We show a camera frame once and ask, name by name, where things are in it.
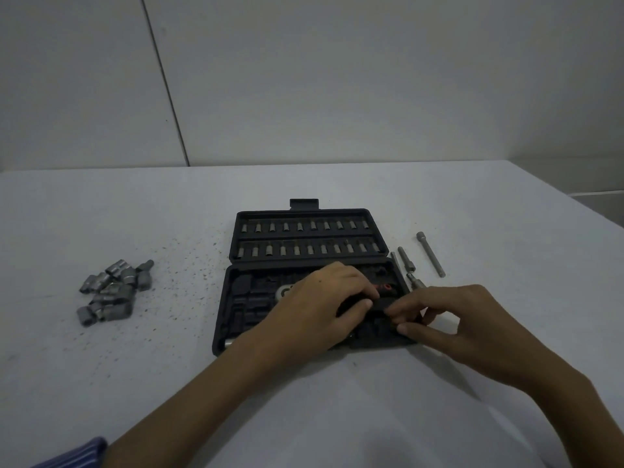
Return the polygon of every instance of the person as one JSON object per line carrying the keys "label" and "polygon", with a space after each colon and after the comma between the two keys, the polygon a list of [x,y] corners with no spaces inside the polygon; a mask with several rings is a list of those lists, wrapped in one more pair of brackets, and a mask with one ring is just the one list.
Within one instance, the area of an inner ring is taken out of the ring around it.
{"label": "person", "polygon": [[[339,305],[358,293],[368,299],[336,317]],[[336,262],[319,269],[108,448],[95,439],[39,466],[186,466],[262,380],[342,341],[377,298],[375,287],[356,268]],[[423,310],[422,322],[415,323]],[[443,312],[459,317],[456,334],[428,326]],[[557,431],[575,468],[624,466],[624,436],[588,378],[520,325],[483,286],[418,289],[396,300],[386,314],[399,333],[527,393]]]}

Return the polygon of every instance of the person's right hand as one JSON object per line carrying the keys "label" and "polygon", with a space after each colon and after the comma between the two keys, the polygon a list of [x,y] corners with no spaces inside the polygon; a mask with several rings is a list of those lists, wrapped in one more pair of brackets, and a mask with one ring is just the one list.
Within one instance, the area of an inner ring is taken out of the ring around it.
{"label": "person's right hand", "polygon": [[[425,308],[422,324],[413,323]],[[460,319],[455,335],[426,326],[445,311]],[[386,314],[399,333],[523,391],[566,365],[480,285],[417,289],[394,302]]]}

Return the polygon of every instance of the black plastic tool case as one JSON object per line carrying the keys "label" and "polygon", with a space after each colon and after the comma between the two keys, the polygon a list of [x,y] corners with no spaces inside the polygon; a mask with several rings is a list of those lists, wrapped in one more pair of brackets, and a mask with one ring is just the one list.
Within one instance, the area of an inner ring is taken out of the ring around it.
{"label": "black plastic tool case", "polygon": [[[321,210],[316,199],[292,199],[290,210],[239,212],[225,272],[212,352],[225,341],[260,323],[277,304],[276,292],[311,272],[340,261],[358,268],[387,292],[374,302],[366,319],[337,347],[379,348],[410,345],[383,313],[409,292],[388,259],[388,249],[370,212],[364,208]],[[343,303],[347,310],[361,296]]]}

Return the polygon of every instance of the blue striped sleeve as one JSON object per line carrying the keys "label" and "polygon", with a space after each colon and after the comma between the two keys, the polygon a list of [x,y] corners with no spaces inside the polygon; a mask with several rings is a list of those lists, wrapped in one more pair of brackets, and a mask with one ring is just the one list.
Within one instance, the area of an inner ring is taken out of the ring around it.
{"label": "blue striped sleeve", "polygon": [[106,440],[96,437],[82,447],[74,448],[33,468],[98,468],[107,446]]}

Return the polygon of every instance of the person's left hand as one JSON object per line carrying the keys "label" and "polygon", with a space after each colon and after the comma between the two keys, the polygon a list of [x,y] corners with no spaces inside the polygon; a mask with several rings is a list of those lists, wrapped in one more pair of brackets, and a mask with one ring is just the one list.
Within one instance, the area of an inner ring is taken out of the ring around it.
{"label": "person's left hand", "polygon": [[363,321],[372,306],[370,299],[336,317],[340,304],[358,293],[379,298],[375,287],[356,268],[332,263],[296,283],[269,315],[234,345],[244,340],[256,351],[269,351],[280,366],[306,362],[347,338]]}

